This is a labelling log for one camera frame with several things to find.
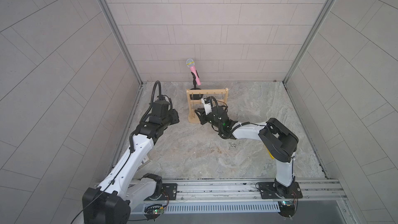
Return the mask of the wooden jewelry display stand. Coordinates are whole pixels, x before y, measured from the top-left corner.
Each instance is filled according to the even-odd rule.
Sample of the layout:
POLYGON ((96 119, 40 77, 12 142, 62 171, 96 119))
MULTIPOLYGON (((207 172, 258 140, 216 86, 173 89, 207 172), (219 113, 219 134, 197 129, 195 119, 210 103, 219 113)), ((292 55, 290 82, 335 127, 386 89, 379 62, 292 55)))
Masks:
POLYGON ((200 106, 203 106, 202 104, 202 99, 204 99, 207 96, 216 96, 216 95, 221 95, 223 102, 227 103, 228 101, 228 95, 229 95, 229 89, 224 88, 224 89, 187 89, 187 100, 188 100, 188 107, 189 107, 189 113, 188 113, 188 121, 191 124, 199 124, 200 120, 196 113, 194 112, 197 108, 200 106))

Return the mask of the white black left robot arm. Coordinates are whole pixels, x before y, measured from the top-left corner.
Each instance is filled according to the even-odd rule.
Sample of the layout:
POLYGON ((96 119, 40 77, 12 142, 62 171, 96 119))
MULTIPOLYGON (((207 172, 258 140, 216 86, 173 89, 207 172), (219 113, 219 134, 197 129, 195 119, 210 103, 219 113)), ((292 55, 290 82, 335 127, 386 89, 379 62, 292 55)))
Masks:
POLYGON ((168 126, 179 122, 172 100, 162 94, 161 83, 154 83, 149 107, 136 129, 129 135, 129 148, 97 188, 88 188, 82 197, 83 224, 126 224, 131 210, 148 197, 161 195, 162 178, 147 174, 131 186, 144 157, 168 126))

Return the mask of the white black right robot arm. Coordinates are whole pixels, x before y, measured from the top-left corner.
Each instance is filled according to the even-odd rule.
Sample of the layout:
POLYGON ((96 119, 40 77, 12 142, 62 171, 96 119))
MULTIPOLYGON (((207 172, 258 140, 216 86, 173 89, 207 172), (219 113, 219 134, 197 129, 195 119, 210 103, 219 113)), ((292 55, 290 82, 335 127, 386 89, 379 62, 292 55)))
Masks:
POLYGON ((262 199, 281 199, 286 202, 290 199, 296 201, 303 198, 293 173, 299 139, 292 131, 276 118, 270 118, 261 123, 231 120, 228 116, 228 107, 219 105, 213 96, 202 99, 202 103, 204 107, 194 111, 201 125, 211 124, 224 140, 252 139, 261 141, 271 158, 276 161, 274 182, 255 184, 262 199))

